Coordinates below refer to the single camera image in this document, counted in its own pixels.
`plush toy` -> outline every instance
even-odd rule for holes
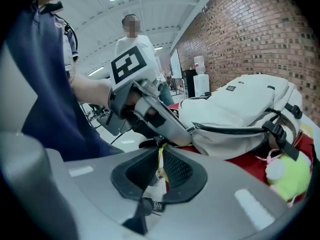
[[[310,159],[301,151],[296,161],[285,153],[271,160],[265,169],[270,188],[286,202],[302,194],[311,179],[310,165]]]

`black cabinet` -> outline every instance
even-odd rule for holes
[[[192,98],[195,96],[195,83],[194,76],[197,75],[195,69],[188,69],[182,71],[182,78],[184,80],[184,91],[186,98]]]

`man in white shirt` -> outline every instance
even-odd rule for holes
[[[115,45],[115,57],[117,57],[125,49],[135,44],[140,44],[143,47],[143,51],[154,62],[156,78],[163,83],[163,88],[160,92],[159,98],[166,105],[174,104],[169,86],[166,82],[164,75],[161,73],[161,65],[156,60],[156,50],[146,35],[139,34],[141,30],[141,24],[138,17],[134,14],[128,14],[122,19],[122,28],[126,36],[119,39]]]

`white ceiling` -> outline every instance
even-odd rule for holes
[[[78,39],[77,70],[84,75],[113,60],[115,44],[124,36],[121,20],[136,14],[141,31],[154,47],[163,46],[169,53],[177,35],[200,0],[61,0],[63,17],[75,30]]]

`yellow tag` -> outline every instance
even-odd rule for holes
[[[306,123],[301,123],[300,129],[303,131],[304,134],[308,135],[310,138],[314,138],[314,131],[312,127]]]
[[[158,173],[160,176],[164,177],[166,182],[169,182],[168,176],[163,168],[160,168],[160,159],[162,157],[162,153],[164,151],[164,148],[166,146],[166,143],[162,145],[162,147],[159,148],[159,154],[158,154]]]

